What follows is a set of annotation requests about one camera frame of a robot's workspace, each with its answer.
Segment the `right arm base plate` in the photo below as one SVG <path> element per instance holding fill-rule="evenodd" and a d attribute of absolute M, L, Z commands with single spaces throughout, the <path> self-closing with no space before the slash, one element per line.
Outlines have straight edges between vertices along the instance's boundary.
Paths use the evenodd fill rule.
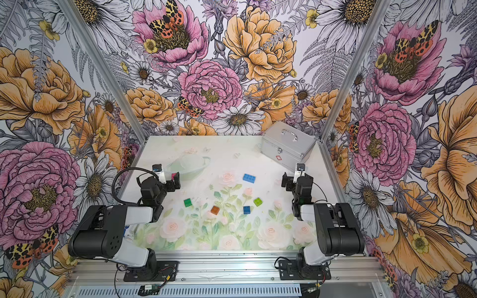
<path fill-rule="evenodd" d="M 309 266 L 303 261 L 288 258 L 278 258 L 274 267 L 278 270 L 282 281 L 328 281 L 332 278 L 328 266 Z"/>

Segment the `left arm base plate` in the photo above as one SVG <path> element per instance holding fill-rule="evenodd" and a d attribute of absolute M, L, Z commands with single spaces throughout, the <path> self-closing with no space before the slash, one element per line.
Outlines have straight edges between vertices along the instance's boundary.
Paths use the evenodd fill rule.
<path fill-rule="evenodd" d="M 156 261 L 141 268 L 126 269 L 124 282 L 164 282 L 175 281 L 178 270 L 178 261 Z"/>

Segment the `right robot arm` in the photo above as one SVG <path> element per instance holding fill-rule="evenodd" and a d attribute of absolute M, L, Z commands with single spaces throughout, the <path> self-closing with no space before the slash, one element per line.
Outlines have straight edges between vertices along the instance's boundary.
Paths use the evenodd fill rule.
<path fill-rule="evenodd" d="M 282 281 L 310 280 L 323 283 L 331 279 L 330 262 L 339 255 L 362 254 L 365 241 L 348 203 L 314 202 L 312 176 L 297 172 L 284 174 L 281 186 L 291 192 L 293 216 L 315 224 L 316 239 L 299 249 L 294 260 L 280 257 L 276 269 Z"/>

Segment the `blue long lego brick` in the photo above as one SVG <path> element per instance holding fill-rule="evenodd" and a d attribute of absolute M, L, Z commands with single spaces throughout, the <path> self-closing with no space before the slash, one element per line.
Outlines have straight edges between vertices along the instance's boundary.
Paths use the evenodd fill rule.
<path fill-rule="evenodd" d="M 250 174 L 244 174 L 242 180 L 253 184 L 256 181 L 256 177 Z"/>

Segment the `dark green lego brick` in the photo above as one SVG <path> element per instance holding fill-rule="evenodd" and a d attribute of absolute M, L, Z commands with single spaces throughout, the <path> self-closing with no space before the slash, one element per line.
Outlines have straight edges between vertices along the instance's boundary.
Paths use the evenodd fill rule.
<path fill-rule="evenodd" d="M 185 207 L 191 207 L 193 205 L 190 198 L 185 199 L 183 202 Z"/>

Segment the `lime green lego brick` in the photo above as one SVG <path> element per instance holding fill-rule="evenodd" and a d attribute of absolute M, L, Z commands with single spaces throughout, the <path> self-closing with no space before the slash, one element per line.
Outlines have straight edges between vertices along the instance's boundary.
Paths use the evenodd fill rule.
<path fill-rule="evenodd" d="M 259 197 L 256 198 L 253 202 L 257 207 L 263 204 L 263 201 Z"/>

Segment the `brown lego brick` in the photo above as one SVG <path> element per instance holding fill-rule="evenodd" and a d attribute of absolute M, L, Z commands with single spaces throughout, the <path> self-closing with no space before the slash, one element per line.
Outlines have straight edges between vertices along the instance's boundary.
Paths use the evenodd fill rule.
<path fill-rule="evenodd" d="M 219 211 L 220 211 L 220 208 L 217 207 L 217 206 L 213 206 L 212 209 L 211 209 L 211 213 L 215 216 L 218 215 Z"/>

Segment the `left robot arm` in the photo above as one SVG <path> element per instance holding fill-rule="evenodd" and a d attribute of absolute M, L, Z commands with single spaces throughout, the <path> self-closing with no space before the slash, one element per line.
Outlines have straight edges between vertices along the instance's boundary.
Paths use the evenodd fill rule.
<path fill-rule="evenodd" d="M 174 281 L 177 261 L 158 261 L 153 249 L 142 248 L 125 236 L 131 225 L 151 224 L 159 220 L 162 203 L 169 192 L 181 188 L 180 174 L 165 183 L 159 174 L 140 181 L 141 198 L 137 203 L 122 202 L 114 206 L 91 206 L 71 236 L 68 253 L 86 260 L 104 260 L 125 267 L 125 282 Z"/>

